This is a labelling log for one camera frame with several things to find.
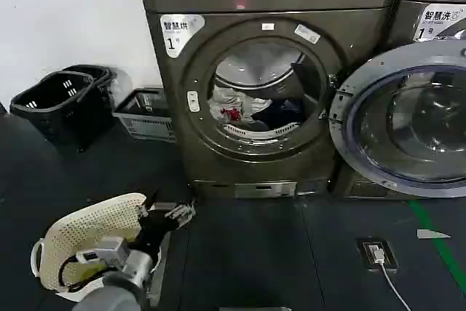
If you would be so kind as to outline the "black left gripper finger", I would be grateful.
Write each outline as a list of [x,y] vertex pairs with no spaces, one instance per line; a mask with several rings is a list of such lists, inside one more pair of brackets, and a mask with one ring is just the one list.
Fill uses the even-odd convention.
[[164,217],[170,222],[172,230],[186,226],[197,214],[194,202],[179,203],[168,211]]
[[159,190],[156,189],[152,194],[146,196],[146,199],[138,206],[138,218],[143,219],[149,216],[149,211],[157,201]]

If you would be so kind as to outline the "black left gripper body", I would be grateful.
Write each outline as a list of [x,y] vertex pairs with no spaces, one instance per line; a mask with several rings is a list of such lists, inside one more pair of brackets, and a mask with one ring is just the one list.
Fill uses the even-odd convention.
[[174,230],[174,220],[155,210],[141,216],[138,223],[141,230],[132,242],[132,249],[144,253],[159,253],[165,235]]

